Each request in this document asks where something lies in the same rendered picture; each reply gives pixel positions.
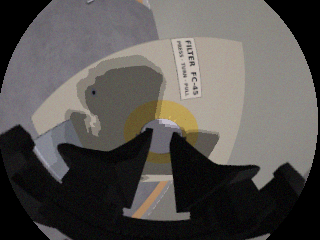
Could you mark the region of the grey cylinder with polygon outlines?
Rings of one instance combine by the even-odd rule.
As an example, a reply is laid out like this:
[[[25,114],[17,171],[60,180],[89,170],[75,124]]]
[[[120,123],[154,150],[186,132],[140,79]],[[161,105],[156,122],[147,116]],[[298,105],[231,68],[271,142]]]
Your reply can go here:
[[[153,129],[151,149],[149,151],[153,153],[169,153],[169,140],[171,140],[172,132],[179,133],[183,137],[183,132],[179,128],[179,125],[173,123],[173,121],[165,119],[156,119],[149,121],[143,127],[141,133],[147,131],[147,129]]]

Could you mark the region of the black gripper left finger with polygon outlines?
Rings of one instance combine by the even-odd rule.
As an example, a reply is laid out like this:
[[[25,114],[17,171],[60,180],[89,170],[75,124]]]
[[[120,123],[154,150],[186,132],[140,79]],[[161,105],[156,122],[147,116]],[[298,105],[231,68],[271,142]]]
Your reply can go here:
[[[113,185],[124,208],[131,209],[133,197],[139,187],[141,173],[151,149],[153,129],[139,133],[131,141],[111,152],[77,147],[77,145],[56,145],[65,165],[81,175]]]

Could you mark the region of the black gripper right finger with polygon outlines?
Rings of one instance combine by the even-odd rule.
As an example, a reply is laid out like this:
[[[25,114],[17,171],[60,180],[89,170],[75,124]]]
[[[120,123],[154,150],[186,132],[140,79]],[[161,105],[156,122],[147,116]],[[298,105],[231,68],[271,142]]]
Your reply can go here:
[[[223,185],[253,179],[259,165],[220,165],[201,155],[179,133],[172,132],[169,140],[176,211],[189,212]]]

